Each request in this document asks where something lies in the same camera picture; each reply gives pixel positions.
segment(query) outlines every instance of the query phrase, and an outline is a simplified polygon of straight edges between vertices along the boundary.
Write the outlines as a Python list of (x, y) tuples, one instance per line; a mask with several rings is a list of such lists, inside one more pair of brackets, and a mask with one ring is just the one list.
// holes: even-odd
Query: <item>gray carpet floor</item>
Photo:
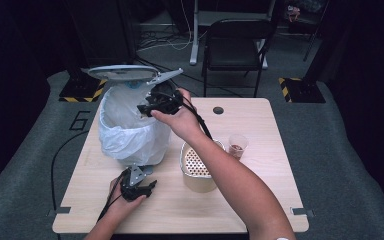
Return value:
[[(298, 239), (384, 239), (384, 196), (378, 184), (365, 171), (347, 140), (341, 115), (325, 83), (318, 82), (326, 103), (287, 103), (278, 82), (280, 77), (303, 77), (320, 40), (309, 59), (303, 62), (308, 42), (302, 37), (276, 35), (267, 54), (269, 68), (262, 74), (258, 97), (267, 98), (285, 145), (304, 207), (309, 218), (307, 232)], [(191, 45), (154, 47), (138, 51), (140, 58), (167, 69), (184, 69), (174, 78), (181, 87), (202, 96), (202, 47), (198, 64), (189, 65)], [(211, 79), (234, 78), (235, 74), (212, 74)], [(254, 73), (247, 79), (252, 81)], [(86, 132), (96, 113), (94, 103), (59, 102), (58, 94), (68, 80), (66, 72), (48, 79), (51, 94), (48, 103), (25, 141), (0, 175), (0, 239), (57, 239), (52, 231), (54, 217), (52, 188), (59, 206)], [(111, 86), (107, 83), (105, 90)], [(252, 90), (232, 89), (249, 97)], [(209, 96), (238, 97), (231, 92), (212, 89)], [(74, 125), (84, 119), (83, 126)], [(53, 169), (54, 182), (51, 181)], [(83, 234), (61, 235), (61, 239), (81, 239)], [(123, 239), (186, 239), (187, 236), (124, 236)], [(228, 239), (210, 236), (209, 239)]]

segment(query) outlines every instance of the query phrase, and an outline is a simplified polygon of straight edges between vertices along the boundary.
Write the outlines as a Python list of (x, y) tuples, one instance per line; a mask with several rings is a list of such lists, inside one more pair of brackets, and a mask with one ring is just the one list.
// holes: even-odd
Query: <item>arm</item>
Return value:
[[(190, 99), (188, 92), (182, 91), (182, 94)], [(209, 139), (189, 110), (182, 108), (175, 115), (158, 111), (151, 114), (168, 124), (200, 156), (220, 192), (244, 221), (251, 239), (295, 239), (292, 227), (272, 191), (249, 168)]]
[[(111, 181), (110, 191), (113, 188), (116, 179)], [(120, 187), (116, 187), (111, 201), (121, 195)], [(108, 209), (107, 213), (96, 223), (85, 239), (110, 239), (120, 223), (132, 213), (142, 201), (145, 195), (138, 197), (132, 202), (127, 202), (123, 197), (118, 198)]]

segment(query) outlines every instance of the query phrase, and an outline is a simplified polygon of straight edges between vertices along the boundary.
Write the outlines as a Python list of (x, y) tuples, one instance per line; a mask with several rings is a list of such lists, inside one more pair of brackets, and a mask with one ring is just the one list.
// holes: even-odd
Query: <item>black base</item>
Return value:
[(93, 78), (84, 72), (79, 73), (79, 77), (70, 76), (59, 95), (59, 100), (66, 102), (95, 101), (97, 92), (101, 88), (101, 82), (101, 80)]
[(308, 85), (297, 78), (280, 78), (279, 82), (287, 102), (326, 103), (316, 84)]

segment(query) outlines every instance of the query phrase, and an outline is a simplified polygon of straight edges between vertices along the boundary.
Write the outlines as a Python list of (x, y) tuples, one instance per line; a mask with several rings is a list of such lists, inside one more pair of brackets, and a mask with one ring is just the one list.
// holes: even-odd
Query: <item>yellow and black hazard tape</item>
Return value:
[(279, 83), (282, 89), (283, 97), (285, 98), (286, 102), (292, 102), (291, 95), (289, 94), (289, 90), (286, 87), (286, 80), (301, 81), (301, 79), (300, 78), (279, 78)]
[(61, 102), (96, 102), (102, 94), (105, 83), (107, 80), (102, 79), (95, 91), (93, 97), (79, 98), (79, 97), (60, 97)]

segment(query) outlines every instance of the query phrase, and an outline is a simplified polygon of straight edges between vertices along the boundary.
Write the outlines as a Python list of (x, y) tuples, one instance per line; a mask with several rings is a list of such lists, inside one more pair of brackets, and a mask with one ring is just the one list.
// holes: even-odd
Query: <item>person's right arm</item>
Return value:
[[(190, 100), (186, 91), (182, 94)], [(186, 108), (175, 115), (151, 113), (168, 124), (200, 156), (227, 202), (244, 221), (250, 239), (295, 239), (280, 203), (267, 185), (249, 168), (230, 156), (201, 130)]]

